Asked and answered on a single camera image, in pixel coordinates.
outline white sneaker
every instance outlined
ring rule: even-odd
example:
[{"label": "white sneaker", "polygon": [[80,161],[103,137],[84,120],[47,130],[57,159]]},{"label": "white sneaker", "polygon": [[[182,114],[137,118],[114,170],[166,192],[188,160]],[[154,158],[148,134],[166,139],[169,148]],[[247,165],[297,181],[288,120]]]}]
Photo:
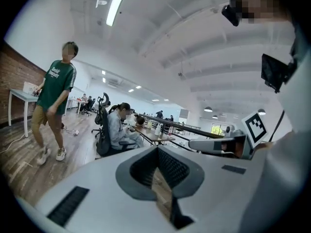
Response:
[{"label": "white sneaker", "polygon": [[50,155],[50,153],[51,153],[51,150],[48,149],[47,147],[44,147],[43,150],[40,153],[39,158],[37,159],[37,164],[40,165],[40,166],[43,165],[46,162],[46,160],[47,160],[48,156]]},{"label": "white sneaker", "polygon": [[65,156],[66,156],[66,149],[63,147],[62,149],[59,149],[57,152],[57,156],[56,156],[56,160],[57,161],[62,161],[64,160]]}]

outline desk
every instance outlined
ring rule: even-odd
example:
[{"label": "desk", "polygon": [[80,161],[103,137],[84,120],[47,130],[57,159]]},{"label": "desk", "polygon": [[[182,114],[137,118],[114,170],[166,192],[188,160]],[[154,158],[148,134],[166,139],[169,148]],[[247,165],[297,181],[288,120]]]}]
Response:
[{"label": "desk", "polygon": [[67,103],[66,103],[66,107],[65,107],[65,114],[64,114],[64,115],[66,115],[66,111],[67,111],[67,107],[68,107],[68,102],[69,102],[69,100],[75,101],[75,102],[78,102],[78,103],[79,103],[78,114],[80,113],[81,104],[82,104],[82,103],[86,103],[85,101],[81,101],[81,100],[77,100],[77,99],[73,99],[73,98],[68,98]]},{"label": "desk", "polygon": [[32,96],[28,93],[21,91],[21,90],[10,89],[9,108],[8,108],[9,126],[11,126],[12,95],[14,95],[14,96],[18,97],[19,99],[25,101],[25,104],[24,104],[24,132],[25,132],[25,137],[28,137],[28,128],[27,128],[28,103],[29,102],[37,102],[38,97]]},{"label": "desk", "polygon": [[144,138],[149,140],[151,144],[153,142],[165,142],[174,141],[175,138],[168,136],[167,134],[160,133],[160,135],[155,135],[155,129],[145,129],[141,126],[133,127],[138,133],[140,133]]}]

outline brick wall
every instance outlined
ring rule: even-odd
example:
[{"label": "brick wall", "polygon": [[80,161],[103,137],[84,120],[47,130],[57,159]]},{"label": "brick wall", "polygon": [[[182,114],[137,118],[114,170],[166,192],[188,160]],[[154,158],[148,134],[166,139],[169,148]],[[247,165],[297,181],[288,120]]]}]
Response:
[{"label": "brick wall", "polygon": [[[25,59],[5,42],[0,50],[0,125],[8,122],[8,102],[10,88],[23,89],[24,82],[40,85],[45,71]],[[28,115],[31,116],[35,103],[28,105]],[[24,101],[12,96],[11,119],[24,117]]]}]

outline window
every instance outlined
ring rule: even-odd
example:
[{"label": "window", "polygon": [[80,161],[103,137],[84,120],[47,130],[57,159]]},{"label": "window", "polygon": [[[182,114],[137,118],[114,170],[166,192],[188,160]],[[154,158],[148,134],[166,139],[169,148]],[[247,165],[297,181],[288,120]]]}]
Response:
[{"label": "window", "polygon": [[228,125],[222,125],[222,124],[213,123],[212,124],[212,128],[210,129],[210,132],[212,134],[225,135],[224,132],[225,132],[227,127],[228,127]]}]

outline sign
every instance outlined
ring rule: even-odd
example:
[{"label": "sign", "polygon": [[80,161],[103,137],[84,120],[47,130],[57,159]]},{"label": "sign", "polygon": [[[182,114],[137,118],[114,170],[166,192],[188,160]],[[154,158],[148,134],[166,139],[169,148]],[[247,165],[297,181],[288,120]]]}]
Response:
[{"label": "sign", "polygon": [[242,123],[245,126],[246,133],[252,143],[253,148],[268,135],[268,131],[263,125],[263,122],[257,111],[243,118]]}]

